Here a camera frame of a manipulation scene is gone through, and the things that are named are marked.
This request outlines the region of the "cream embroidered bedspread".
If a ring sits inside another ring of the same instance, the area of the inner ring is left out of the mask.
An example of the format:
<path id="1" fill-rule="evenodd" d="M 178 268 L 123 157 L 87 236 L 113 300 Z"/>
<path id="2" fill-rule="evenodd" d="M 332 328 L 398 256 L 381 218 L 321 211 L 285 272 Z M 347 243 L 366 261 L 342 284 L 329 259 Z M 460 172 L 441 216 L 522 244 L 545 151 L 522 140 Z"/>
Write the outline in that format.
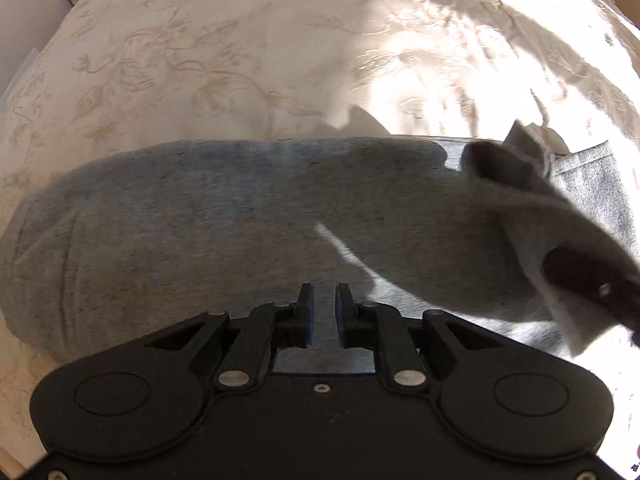
<path id="1" fill-rule="evenodd" d="M 1 115 L 1 214 L 62 171 L 178 139 L 498 140 L 514 119 L 638 181 L 639 34 L 613 0 L 79 0 Z"/>

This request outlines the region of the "grey speckled pants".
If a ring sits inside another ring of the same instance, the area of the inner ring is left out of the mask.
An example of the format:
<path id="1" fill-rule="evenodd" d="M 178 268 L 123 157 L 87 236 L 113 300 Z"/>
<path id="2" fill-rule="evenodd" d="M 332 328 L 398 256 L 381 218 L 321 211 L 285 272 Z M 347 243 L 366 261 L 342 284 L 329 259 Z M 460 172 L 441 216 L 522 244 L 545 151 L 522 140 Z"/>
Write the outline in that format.
<path id="1" fill-rule="evenodd" d="M 26 197 L 1 239 L 1 310 L 17 338 L 70 362 L 204 311 L 333 287 L 418 315 L 429 307 L 532 346 L 580 353 L 622 325 L 550 283 L 568 247 L 639 276 L 620 243 L 549 182 L 522 127 L 465 145 L 459 170 L 431 141 L 182 141 L 89 162 Z"/>

